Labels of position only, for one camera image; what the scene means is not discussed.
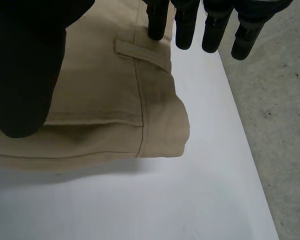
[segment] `stitching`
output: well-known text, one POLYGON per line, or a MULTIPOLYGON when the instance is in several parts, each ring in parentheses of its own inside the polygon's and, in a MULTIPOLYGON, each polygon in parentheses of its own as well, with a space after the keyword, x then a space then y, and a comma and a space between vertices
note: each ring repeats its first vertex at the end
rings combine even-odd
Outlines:
MULTIPOLYGON (((137 29, 138 29, 138 21, 139 21, 141 10, 142 10, 141 8, 142 8, 142 0, 139 0, 138 13, 137 13, 137 16, 136 16, 135 27, 134 27, 134 40, 133 40, 133 43, 135 45, 137 44, 137 34, 138 34, 137 29)), ((139 157, 140 154, 141 154, 141 151, 143 149, 143 146, 145 144, 145 140, 146 140, 147 124, 146 124, 146 120, 145 120, 144 96, 143 96, 143 92, 142 92, 141 83, 139 82, 138 59, 134 58, 133 60, 134 60, 135 79, 136 79, 136 84, 138 86, 138 92, 139 92, 140 103, 141 103, 141 117, 142 117, 142 138, 141 138, 139 151, 136 155, 137 157, 139 157)))
POLYGON ((98 152, 91 152, 91 153, 85 153, 81 155, 73 155, 73 156, 62 156, 62 157, 32 157, 32 156, 13 156, 13 155, 5 155, 5 154, 0 154, 0 158, 13 158, 13 159, 23 159, 27 161, 31 161, 33 159, 41 159, 43 161, 54 161, 58 159, 59 161, 65 161, 67 159, 72 159, 72 158, 79 158, 83 156, 90 156, 90 155, 95 155, 95 154, 135 154, 135 152, 130 152, 130 151, 98 151, 98 152))

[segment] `concrete floor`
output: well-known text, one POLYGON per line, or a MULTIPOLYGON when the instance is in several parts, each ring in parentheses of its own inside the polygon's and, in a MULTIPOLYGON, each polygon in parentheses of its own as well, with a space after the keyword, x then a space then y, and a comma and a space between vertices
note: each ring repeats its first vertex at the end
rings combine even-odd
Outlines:
POLYGON ((264 26, 244 61, 231 58, 238 26, 234 12, 219 52, 279 238, 300 240, 300 0, 264 26))

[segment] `white table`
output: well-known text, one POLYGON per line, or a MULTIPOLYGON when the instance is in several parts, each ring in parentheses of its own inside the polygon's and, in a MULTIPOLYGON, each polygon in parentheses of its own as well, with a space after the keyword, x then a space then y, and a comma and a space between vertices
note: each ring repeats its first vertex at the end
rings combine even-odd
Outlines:
POLYGON ((192 47, 172 50, 183 157, 0 169, 0 240, 278 240, 220 57, 201 50, 204 21, 201 7, 192 47))

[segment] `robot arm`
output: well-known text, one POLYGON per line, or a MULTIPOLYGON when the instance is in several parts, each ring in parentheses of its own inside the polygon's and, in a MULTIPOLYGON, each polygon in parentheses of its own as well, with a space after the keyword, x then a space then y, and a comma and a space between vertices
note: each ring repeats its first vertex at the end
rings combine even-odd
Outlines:
MULTIPOLYGON (((148 5, 149 37, 162 39, 168 13, 169 0, 144 0, 148 5)), ((202 40, 207 53, 217 51, 227 27, 230 15, 238 12, 240 26, 235 34, 231 55, 244 60, 250 53, 264 24, 274 14, 287 8, 293 0, 203 0, 208 13, 202 40)), ((183 50, 191 46, 200 0, 171 0, 176 8, 176 45, 183 50)))

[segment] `khaki pants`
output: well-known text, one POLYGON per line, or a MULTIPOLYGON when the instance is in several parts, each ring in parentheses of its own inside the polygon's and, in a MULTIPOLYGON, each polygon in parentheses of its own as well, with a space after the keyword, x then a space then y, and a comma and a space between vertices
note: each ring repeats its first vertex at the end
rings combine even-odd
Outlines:
POLYGON ((67 29, 47 121, 26 138, 0 132, 0 166, 67 171, 183 154, 190 127, 171 75, 174 9, 155 42, 146 8, 141 0, 98 0, 67 29))

